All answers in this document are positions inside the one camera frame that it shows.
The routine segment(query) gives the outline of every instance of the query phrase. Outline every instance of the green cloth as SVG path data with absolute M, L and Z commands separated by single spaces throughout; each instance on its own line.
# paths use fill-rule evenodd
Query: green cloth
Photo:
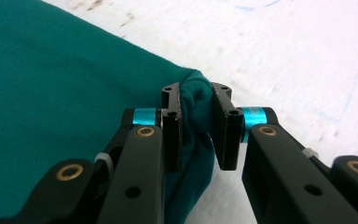
M 161 107 L 181 82 L 182 174 L 166 174 L 165 221 L 183 223 L 213 169 L 211 84 L 37 0 L 0 0 L 0 217 L 19 212 L 59 161 L 93 161 L 125 108 Z

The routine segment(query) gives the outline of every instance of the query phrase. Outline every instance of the white table surface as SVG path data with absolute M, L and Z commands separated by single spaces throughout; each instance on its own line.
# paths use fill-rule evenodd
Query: white table surface
M 358 1 L 46 2 L 230 86 L 235 106 L 274 108 L 327 165 L 358 155 Z M 255 223 L 241 183 L 245 150 L 238 171 L 215 165 L 187 223 Z

